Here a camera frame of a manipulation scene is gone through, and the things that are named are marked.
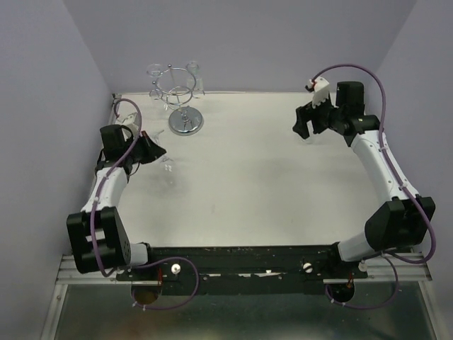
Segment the tall stemmed wine glass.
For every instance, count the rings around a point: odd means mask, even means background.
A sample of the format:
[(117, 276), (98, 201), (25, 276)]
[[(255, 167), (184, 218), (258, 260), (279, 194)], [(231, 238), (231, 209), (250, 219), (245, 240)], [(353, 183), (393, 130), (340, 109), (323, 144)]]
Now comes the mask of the tall stemmed wine glass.
[[(161, 135), (164, 129), (153, 132), (151, 140), (158, 146), (164, 147), (161, 141)], [(168, 187), (176, 187), (178, 179), (178, 167), (174, 158), (170, 157), (167, 153), (159, 157), (156, 163), (160, 168), (160, 176)]]

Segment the short textured wine glass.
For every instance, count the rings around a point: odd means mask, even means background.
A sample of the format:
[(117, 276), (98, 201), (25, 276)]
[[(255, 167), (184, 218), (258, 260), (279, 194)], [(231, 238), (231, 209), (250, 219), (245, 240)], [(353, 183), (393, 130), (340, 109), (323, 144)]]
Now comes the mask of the short textured wine glass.
[(316, 142), (316, 136), (310, 135), (306, 139), (302, 138), (302, 142), (306, 145), (314, 145)]

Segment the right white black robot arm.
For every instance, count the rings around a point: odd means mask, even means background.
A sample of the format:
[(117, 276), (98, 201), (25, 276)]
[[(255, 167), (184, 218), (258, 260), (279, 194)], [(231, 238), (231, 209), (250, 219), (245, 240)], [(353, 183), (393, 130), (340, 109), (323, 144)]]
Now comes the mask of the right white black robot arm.
[(351, 261), (419, 245), (428, 230), (426, 223), (432, 219), (435, 203), (431, 197), (421, 196), (404, 176), (385, 134), (379, 131), (378, 117), (365, 114), (363, 83), (338, 83), (334, 100), (323, 77), (309, 81), (306, 89), (312, 99), (296, 109), (293, 131), (304, 140), (325, 130), (343, 136), (365, 168), (379, 203), (363, 232), (338, 243), (338, 253), (326, 259), (327, 272), (340, 278), (350, 271)]

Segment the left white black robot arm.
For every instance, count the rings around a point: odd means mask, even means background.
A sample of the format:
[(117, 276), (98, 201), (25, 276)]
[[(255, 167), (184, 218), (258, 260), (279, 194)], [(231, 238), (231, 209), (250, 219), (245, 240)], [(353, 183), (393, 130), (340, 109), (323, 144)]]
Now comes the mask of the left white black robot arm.
[(132, 266), (142, 280), (156, 274), (147, 243), (132, 244), (118, 212), (120, 197), (133, 175), (134, 165), (155, 162), (166, 150), (145, 131), (134, 134), (125, 125), (100, 129), (103, 148), (95, 167), (96, 182), (80, 212), (67, 217), (71, 250), (79, 273)]

